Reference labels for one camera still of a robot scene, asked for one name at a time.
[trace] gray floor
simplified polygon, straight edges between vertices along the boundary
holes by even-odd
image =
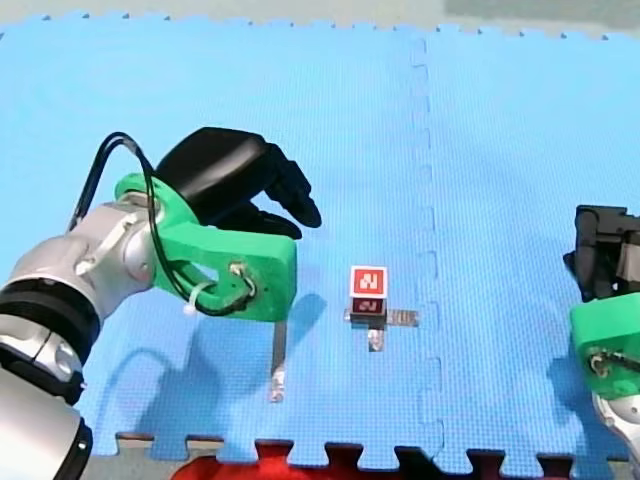
[[[255,22],[287,18],[296,23],[331,20],[346,26],[371,22],[380,27],[412,24],[433,28],[456,23],[463,30],[483,25],[507,32],[539,28],[559,35],[564,30],[593,36],[625,32],[640,36],[640,0],[23,0],[0,3],[0,23],[17,22],[31,15],[55,18],[70,10],[99,15],[122,10],[132,16],[162,11],[173,17],[206,14],[214,19],[249,17]],[[211,446],[194,446],[195,455],[210,453]],[[145,458],[144,443],[125,442],[114,458],[93,459],[83,480],[168,479],[178,465]],[[630,478],[625,465],[617,465],[618,478]]]

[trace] metal bracket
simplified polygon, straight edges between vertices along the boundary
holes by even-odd
[[[387,310],[383,315],[354,315],[347,308],[344,319],[354,325],[368,327],[367,339],[370,352],[381,352],[387,325],[396,327],[417,327],[419,314],[414,310]]]

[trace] small cube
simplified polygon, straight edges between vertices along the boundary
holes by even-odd
[[[356,316],[385,316],[387,314],[387,282],[386,267],[351,267],[349,288],[351,313]]]

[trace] white cable tie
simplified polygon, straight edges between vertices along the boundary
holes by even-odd
[[[200,293],[202,293],[205,288],[212,285],[215,285],[215,283],[202,282],[196,285],[193,290],[191,290],[191,295],[189,295],[189,303],[187,303],[183,308],[185,315],[193,316],[198,312],[198,308],[196,307],[196,300],[198,300],[198,295],[200,295]]]

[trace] green plastic part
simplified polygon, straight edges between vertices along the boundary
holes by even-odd
[[[286,320],[296,295],[295,242],[280,235],[203,226],[177,192],[156,178],[153,185],[159,204],[158,234],[179,281],[190,292],[210,279],[199,266],[217,272],[215,286],[202,290],[198,303],[220,309],[245,293],[247,286],[242,279],[229,271],[231,264],[240,263],[255,283],[257,294],[245,310],[228,316],[265,322]],[[143,175],[124,177],[116,186],[116,198],[131,191],[146,193]],[[154,256],[153,285],[180,296],[164,273],[157,255]]]
[[[589,366],[590,357],[603,350],[640,359],[640,293],[593,300],[571,311],[573,346],[591,390],[606,400],[640,393],[640,375],[608,365],[606,376]]]

